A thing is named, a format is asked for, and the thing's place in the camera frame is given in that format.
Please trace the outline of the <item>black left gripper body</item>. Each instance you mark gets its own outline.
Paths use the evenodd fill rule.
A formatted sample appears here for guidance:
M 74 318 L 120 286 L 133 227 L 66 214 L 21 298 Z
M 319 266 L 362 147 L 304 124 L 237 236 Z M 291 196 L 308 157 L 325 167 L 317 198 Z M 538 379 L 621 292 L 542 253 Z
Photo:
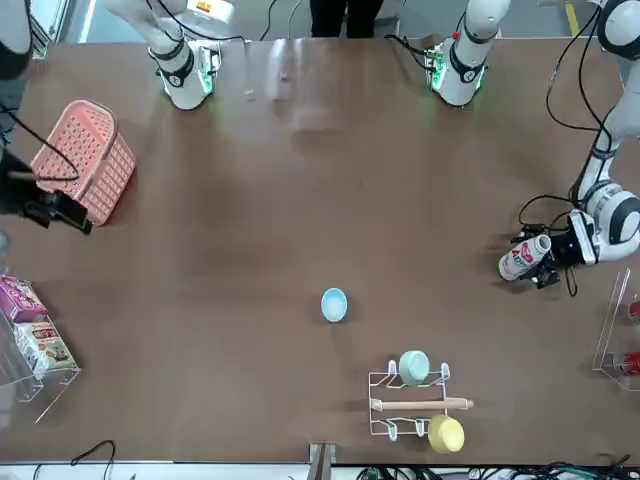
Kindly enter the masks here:
M 549 266 L 559 271 L 584 264 L 582 249 L 573 227 L 550 228 L 551 239 Z

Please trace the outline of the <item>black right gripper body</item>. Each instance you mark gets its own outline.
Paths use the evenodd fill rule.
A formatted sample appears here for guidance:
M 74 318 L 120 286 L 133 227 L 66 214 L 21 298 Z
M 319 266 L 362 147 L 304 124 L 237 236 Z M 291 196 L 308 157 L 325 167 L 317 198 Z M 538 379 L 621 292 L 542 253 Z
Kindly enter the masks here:
M 1 214 L 22 215 L 38 199 L 38 187 L 30 166 L 9 150 L 1 150 Z

